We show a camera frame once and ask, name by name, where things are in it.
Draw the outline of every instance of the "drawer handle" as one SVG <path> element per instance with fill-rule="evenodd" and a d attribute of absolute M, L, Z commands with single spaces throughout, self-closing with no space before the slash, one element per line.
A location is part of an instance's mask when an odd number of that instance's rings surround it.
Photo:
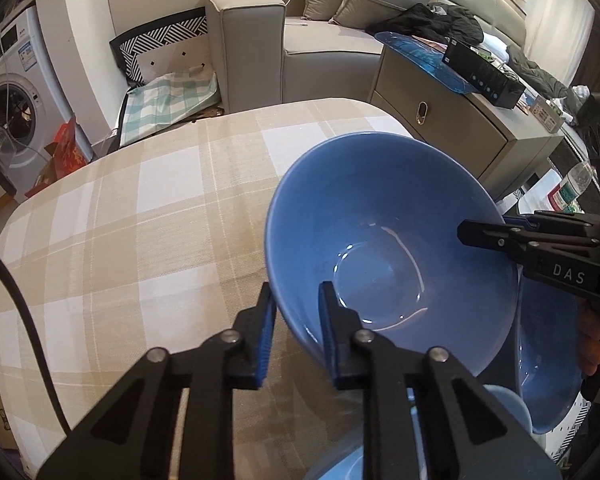
<path fill-rule="evenodd" d="M 418 105 L 418 113 L 416 113 L 416 122 L 418 124 L 424 124 L 428 111 L 429 105 L 427 105 L 426 102 L 423 101 Z"/>

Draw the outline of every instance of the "drawer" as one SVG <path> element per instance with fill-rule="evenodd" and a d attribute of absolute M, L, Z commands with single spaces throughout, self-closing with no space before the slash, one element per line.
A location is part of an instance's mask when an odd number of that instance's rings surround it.
<path fill-rule="evenodd" d="M 467 98 L 388 48 L 384 50 L 376 93 L 411 125 L 410 131 L 415 130 L 425 142 L 453 157 L 476 178 L 507 143 Z M 427 112 L 418 120 L 422 103 Z"/>
<path fill-rule="evenodd" d="M 380 108 L 383 112 L 387 112 L 389 115 L 391 115 L 391 117 L 393 117 L 394 119 L 396 119 L 402 126 L 404 126 L 404 129 L 407 130 L 414 139 L 418 139 L 418 140 L 423 140 L 422 137 L 420 136 L 420 134 L 418 133 L 417 129 L 414 128 L 413 126 L 411 126 L 409 124 L 409 122 L 407 121 L 407 119 L 405 119 L 404 117 L 402 117 L 396 110 L 394 107 L 392 107 L 387 101 L 386 99 L 384 99 L 378 92 L 374 91 L 371 94 L 371 104 L 377 108 Z"/>

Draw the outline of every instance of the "bottle label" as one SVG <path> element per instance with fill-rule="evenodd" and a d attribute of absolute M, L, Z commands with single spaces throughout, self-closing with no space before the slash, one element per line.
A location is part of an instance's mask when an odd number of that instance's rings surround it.
<path fill-rule="evenodd" d="M 564 184 L 560 183 L 562 186 L 558 184 L 548 195 L 549 203 L 556 211 L 565 211 L 569 204 L 578 197 L 571 183 L 567 179 L 565 180 Z"/>

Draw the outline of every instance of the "black and white patterned fabric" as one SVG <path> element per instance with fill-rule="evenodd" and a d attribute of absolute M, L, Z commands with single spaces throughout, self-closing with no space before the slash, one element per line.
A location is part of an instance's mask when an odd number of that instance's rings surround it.
<path fill-rule="evenodd" d="M 129 82 L 137 86 L 145 84 L 138 65 L 139 54 L 202 34 L 206 34 L 205 7 L 198 7 L 139 25 L 120 34 L 109 44 L 118 67 Z"/>

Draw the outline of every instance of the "washing machine drum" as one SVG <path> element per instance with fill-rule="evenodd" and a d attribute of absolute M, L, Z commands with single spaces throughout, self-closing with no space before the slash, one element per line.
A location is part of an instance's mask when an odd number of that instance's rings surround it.
<path fill-rule="evenodd" d="M 16 141 L 16 151 L 29 145 L 36 131 L 33 102 L 18 85 L 0 85 L 0 126 Z"/>

